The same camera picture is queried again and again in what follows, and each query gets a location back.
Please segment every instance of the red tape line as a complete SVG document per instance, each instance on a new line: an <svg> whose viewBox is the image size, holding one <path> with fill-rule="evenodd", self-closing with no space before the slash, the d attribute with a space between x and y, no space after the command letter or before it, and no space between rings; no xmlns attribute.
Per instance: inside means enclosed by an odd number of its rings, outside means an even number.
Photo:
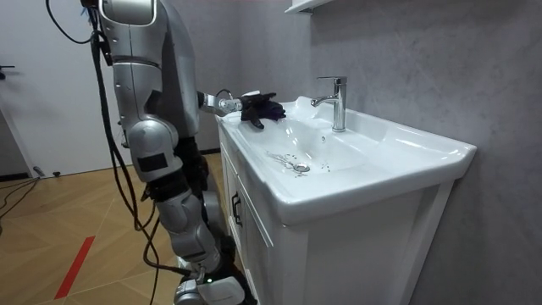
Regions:
<svg viewBox="0 0 542 305"><path fill-rule="evenodd" d="M94 238L95 236L90 236L83 241L83 245L81 245L79 253L77 253L77 256L75 256L74 262L71 264L71 267L69 267L68 273L58 288L57 295L54 296L55 300L68 296L69 289L71 289L71 286L74 284L75 277L79 273L83 262L85 262L86 254L88 254L89 250L91 250Z"/></svg>

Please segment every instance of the bathroom vanity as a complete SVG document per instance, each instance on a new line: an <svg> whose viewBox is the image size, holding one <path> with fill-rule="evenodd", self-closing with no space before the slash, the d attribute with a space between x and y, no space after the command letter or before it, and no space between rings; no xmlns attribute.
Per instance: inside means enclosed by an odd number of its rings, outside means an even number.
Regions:
<svg viewBox="0 0 542 305"><path fill-rule="evenodd" d="M407 305L476 147L299 97L287 118L217 118L227 219L262 305Z"/></svg>

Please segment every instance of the door handle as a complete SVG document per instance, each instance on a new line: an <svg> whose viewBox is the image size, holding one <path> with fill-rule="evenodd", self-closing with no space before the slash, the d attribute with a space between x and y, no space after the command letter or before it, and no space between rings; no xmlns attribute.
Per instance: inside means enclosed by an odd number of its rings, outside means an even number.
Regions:
<svg viewBox="0 0 542 305"><path fill-rule="evenodd" d="M0 66L0 80L6 79L6 75L2 73L2 69L4 68L15 68L15 66Z"/></svg>
<svg viewBox="0 0 542 305"><path fill-rule="evenodd" d="M231 197L231 211L232 213L235 211L235 199L239 198L239 192L235 192L235 195Z"/></svg>
<svg viewBox="0 0 542 305"><path fill-rule="evenodd" d="M241 199L239 198L239 196L237 196L237 201L234 203L234 207L233 207L233 213L234 213L235 223L238 224L242 228L243 222L241 221L241 216L237 212L237 206L240 204L241 204Z"/></svg>

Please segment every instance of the gray textured wall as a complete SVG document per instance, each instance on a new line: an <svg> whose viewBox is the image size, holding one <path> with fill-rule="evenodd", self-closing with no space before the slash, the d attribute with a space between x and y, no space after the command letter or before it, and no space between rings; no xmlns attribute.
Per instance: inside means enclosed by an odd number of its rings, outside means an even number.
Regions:
<svg viewBox="0 0 542 305"><path fill-rule="evenodd" d="M241 89L289 101L349 77L348 108L478 146L411 304L542 303L542 2L243 2Z"/></svg>
<svg viewBox="0 0 542 305"><path fill-rule="evenodd" d="M215 94L223 88L240 95L239 2L234 0L171 0L179 10L196 53L196 84ZM200 112L200 149L218 148L214 115Z"/></svg>

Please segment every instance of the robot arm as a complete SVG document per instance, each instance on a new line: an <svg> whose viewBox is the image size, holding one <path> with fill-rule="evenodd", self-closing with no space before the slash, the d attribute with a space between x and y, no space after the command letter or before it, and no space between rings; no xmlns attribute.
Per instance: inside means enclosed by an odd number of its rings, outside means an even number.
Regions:
<svg viewBox="0 0 542 305"><path fill-rule="evenodd" d="M180 138L197 133L199 107L224 115L241 110L241 101L196 91L191 40L168 0L99 0L97 6L135 170L148 185L174 253L198 274L183 280L175 304L254 304L246 279L218 249L174 154ZM221 278L203 283L216 274Z"/></svg>

